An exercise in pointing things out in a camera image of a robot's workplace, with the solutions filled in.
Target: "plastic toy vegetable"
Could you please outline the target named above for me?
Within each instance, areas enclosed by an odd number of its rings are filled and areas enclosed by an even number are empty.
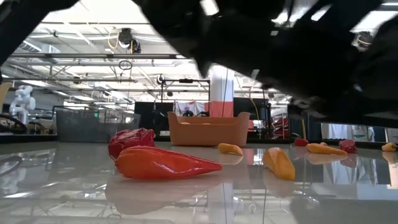
[[[396,153],[383,152],[382,155],[389,164],[398,163],[398,158]]]
[[[154,130],[146,130],[145,128],[120,131],[116,133],[109,142],[109,156],[115,161],[123,149],[132,146],[155,147],[154,137]]]
[[[356,168],[357,154],[348,154],[347,159],[340,161],[340,164],[350,168]]]
[[[342,155],[326,155],[326,154],[316,154],[308,153],[307,160],[313,165],[328,164],[331,162],[342,161],[347,159],[347,156]]]
[[[239,146],[235,146],[235,145],[231,145],[231,144],[221,143],[218,145],[218,150],[222,154],[234,154],[234,155],[243,156],[242,149]]]
[[[355,142],[353,140],[342,140],[338,143],[341,150],[347,153],[356,153]]]
[[[298,147],[304,147],[308,144],[308,141],[305,139],[296,138],[294,139],[294,145]]]
[[[222,169],[217,162],[142,146],[123,150],[115,165],[123,177],[133,179],[177,179]]]
[[[387,143],[381,147],[384,152],[395,152],[397,149],[397,145],[394,143]]]
[[[220,185],[223,181],[225,180],[222,175],[173,181],[131,180],[114,175],[106,184],[105,196],[118,212],[125,215],[142,215],[165,206],[177,206],[179,201],[190,199],[195,194]]]
[[[294,180],[295,169],[283,149],[270,148],[264,153],[263,163],[280,179]]]
[[[316,144],[316,143],[308,144],[308,150],[312,153],[319,153],[319,154],[347,155],[347,152],[341,149],[335,149],[334,147],[323,146],[321,144]]]

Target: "orange bell pepper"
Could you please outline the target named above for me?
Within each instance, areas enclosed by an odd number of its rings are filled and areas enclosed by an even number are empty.
[[[384,152],[395,152],[397,149],[397,145],[394,143],[387,143],[381,147]]]
[[[308,150],[312,153],[319,153],[319,154],[333,154],[333,155],[343,155],[343,156],[347,155],[347,152],[341,149],[336,149],[334,147],[324,146],[316,143],[308,144]]]
[[[280,179],[294,180],[295,169],[283,149],[270,148],[264,153],[263,163]]]
[[[222,169],[217,162],[143,146],[123,150],[115,165],[123,177],[133,179],[177,179]]]
[[[243,156],[243,151],[239,146],[221,143],[218,145],[218,150],[223,154],[234,154],[238,156]]]

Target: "ceiling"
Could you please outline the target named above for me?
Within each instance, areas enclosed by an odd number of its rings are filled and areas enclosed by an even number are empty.
[[[301,0],[299,1],[299,7],[296,8],[292,18],[299,18],[309,7],[314,0]],[[388,20],[394,16],[395,12],[383,11],[383,12],[372,12],[355,28],[357,30],[374,30],[382,22]],[[285,20],[286,13],[282,13],[276,21],[283,22]],[[159,36],[152,26],[148,23],[145,16],[141,13],[139,7],[137,7],[131,0],[112,0],[112,1],[98,1],[98,0],[81,0],[75,4],[72,8],[50,13],[41,24],[39,24],[33,33],[26,40],[35,46],[41,48],[42,45],[51,45],[52,47],[59,50],[61,53],[73,53],[73,54],[126,54],[128,50],[117,47],[112,48],[116,45],[116,34],[121,28],[131,28],[135,38],[141,43],[142,54],[177,54],[177,52],[166,43],[161,36]],[[17,68],[18,72],[28,72],[27,70],[34,71],[31,75],[37,77],[51,77],[50,66],[38,65],[40,63],[48,63],[37,58],[11,58],[9,62],[17,62],[19,65],[7,64],[11,68]],[[72,59],[58,59],[59,62],[73,63]],[[105,59],[91,59],[90,62],[94,63],[106,63],[111,62]],[[159,74],[162,74],[168,79],[180,79],[180,78],[200,78],[196,65],[189,60],[142,60],[134,59],[131,60],[134,64],[140,66],[134,66],[131,70],[122,71],[118,66],[72,66],[62,67],[53,66],[52,75],[57,73],[55,78],[101,78],[104,79],[101,82],[101,86],[108,86],[109,88],[122,88],[132,90],[143,90],[142,93],[129,93],[122,92],[128,95],[132,100],[137,101],[154,101],[155,98],[159,97],[159,94],[144,93],[148,89],[159,88],[156,85],[156,78]],[[106,80],[114,80],[117,78],[128,79],[132,78],[137,80],[137,83],[133,82],[106,82]],[[70,88],[91,88],[90,83],[82,82],[79,85],[71,84],[71,82],[54,82],[49,83],[52,86],[62,86]],[[174,83],[169,86],[169,90],[204,90],[208,89],[207,84],[202,86],[197,83],[192,84],[181,84]],[[244,77],[238,73],[235,73],[234,89],[240,91],[259,91],[260,83],[254,80]],[[83,93],[65,91],[69,95]],[[101,98],[101,95],[94,92],[85,92],[83,95],[90,95],[93,98]],[[244,93],[236,93],[235,96],[249,96]],[[253,93],[250,94],[252,98],[262,98],[263,94]],[[275,96],[277,99],[283,98],[284,95]],[[170,100],[207,100],[207,93],[175,93]]]

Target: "metal frame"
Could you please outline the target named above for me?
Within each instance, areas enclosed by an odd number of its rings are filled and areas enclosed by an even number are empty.
[[[179,59],[193,60],[185,58],[179,54],[40,54],[40,53],[15,53],[9,58],[119,58],[119,59]]]
[[[199,90],[199,93],[208,92],[208,94],[209,94],[209,97],[208,97],[208,102],[209,102],[208,112],[210,113],[210,80],[192,80],[192,79],[165,80],[165,79],[162,79],[162,84],[161,84],[161,88],[160,88],[160,103],[161,103],[160,104],[160,110],[163,111],[164,84],[166,84],[167,82],[184,83],[184,81],[190,82],[190,83],[198,82],[199,84],[205,82],[205,83],[209,84],[209,90],[208,91],[206,91],[206,88],[204,88],[205,90],[204,91],[200,91]]]

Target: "cable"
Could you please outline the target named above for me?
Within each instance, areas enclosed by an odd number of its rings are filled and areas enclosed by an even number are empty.
[[[229,68],[226,69],[224,100],[223,100],[223,114],[221,115],[221,117],[224,117],[225,95],[226,95],[226,87],[227,87],[227,84],[228,84],[228,72],[229,72]],[[222,94],[223,94],[223,79],[221,79],[221,96],[222,96]]]
[[[307,140],[307,137],[305,135],[305,125],[304,125],[304,119],[301,119],[301,127],[303,129],[303,138],[304,140]]]
[[[111,45],[111,41],[110,41],[109,38],[108,38],[108,45],[109,45],[110,48],[116,49],[118,47],[118,45],[119,45],[119,35],[116,38],[116,45],[114,47]]]
[[[253,105],[254,105],[254,108],[256,109],[256,114],[257,114],[257,120],[259,121],[260,120],[260,117],[259,117],[259,111],[257,110],[257,106],[256,106],[256,104],[254,103],[254,101],[249,97],[249,99],[251,100],[251,102],[253,103]],[[259,129],[259,139],[261,139],[261,128]]]

